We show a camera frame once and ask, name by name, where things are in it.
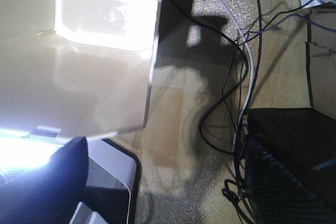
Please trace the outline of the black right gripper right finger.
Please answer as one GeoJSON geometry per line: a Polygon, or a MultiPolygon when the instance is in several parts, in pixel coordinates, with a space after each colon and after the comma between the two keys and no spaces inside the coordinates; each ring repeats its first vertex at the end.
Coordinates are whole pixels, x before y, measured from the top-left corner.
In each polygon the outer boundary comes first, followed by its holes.
{"type": "Polygon", "coordinates": [[[258,139],[248,143],[245,176],[258,223],[335,223],[335,211],[258,139]]]}

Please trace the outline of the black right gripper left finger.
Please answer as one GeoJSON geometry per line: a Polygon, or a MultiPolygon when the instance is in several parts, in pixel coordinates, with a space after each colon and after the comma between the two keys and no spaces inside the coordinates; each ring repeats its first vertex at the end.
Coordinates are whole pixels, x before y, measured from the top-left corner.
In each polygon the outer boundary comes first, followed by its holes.
{"type": "Polygon", "coordinates": [[[50,161],[1,187],[1,223],[70,223],[88,178],[88,143],[75,137],[50,161]]]}

